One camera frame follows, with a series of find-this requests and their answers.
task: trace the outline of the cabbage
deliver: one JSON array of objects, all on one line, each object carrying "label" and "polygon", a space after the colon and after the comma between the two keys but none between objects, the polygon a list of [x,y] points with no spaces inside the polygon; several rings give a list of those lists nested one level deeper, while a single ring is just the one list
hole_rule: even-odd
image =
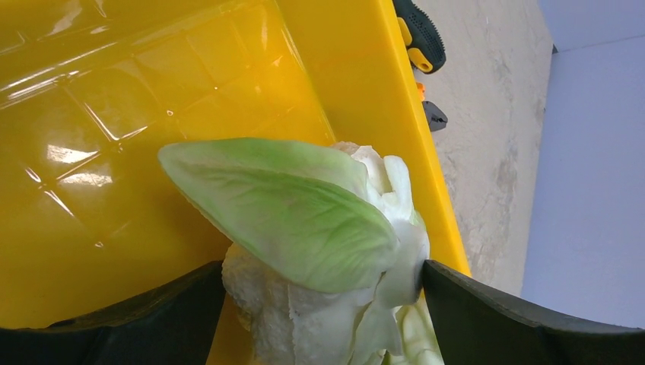
[{"label": "cabbage", "polygon": [[237,138],[169,144],[159,160],[234,242],[224,286],[259,361],[442,363],[420,355],[438,354],[419,310],[429,241],[400,157],[347,142]]}]

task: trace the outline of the screwdriver handle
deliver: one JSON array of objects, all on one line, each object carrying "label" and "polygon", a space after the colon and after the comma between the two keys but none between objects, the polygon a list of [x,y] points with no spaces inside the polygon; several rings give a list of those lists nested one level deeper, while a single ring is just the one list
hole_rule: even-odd
[{"label": "screwdriver handle", "polygon": [[439,71],[446,62],[446,50],[437,28],[411,0],[393,1],[410,61],[425,74]]}]

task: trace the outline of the gray floor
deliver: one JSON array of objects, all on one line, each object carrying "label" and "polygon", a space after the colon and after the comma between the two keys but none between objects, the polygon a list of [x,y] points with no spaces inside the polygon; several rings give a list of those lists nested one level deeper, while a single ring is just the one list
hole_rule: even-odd
[{"label": "gray floor", "polygon": [[537,0],[416,0],[447,62],[417,74],[473,276],[522,289],[553,42]]}]

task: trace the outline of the yellow bin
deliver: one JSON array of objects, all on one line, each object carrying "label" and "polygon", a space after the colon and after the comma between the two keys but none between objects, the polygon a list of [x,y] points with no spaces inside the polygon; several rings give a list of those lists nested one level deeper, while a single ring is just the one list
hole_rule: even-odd
[{"label": "yellow bin", "polygon": [[[167,283],[227,241],[157,163],[257,136],[401,156],[434,259],[469,274],[391,0],[2,0],[0,326]],[[249,363],[227,300],[209,363]]]}]

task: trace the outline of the yellow plastic tray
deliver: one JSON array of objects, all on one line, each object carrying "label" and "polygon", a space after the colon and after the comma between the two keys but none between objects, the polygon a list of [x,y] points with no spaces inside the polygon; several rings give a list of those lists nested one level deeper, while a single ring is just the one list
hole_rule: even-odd
[{"label": "yellow plastic tray", "polygon": [[[223,258],[156,160],[186,139],[399,155],[432,257],[469,274],[390,0],[3,0],[0,24],[0,326],[47,326]],[[227,300],[209,363],[249,349]]]}]

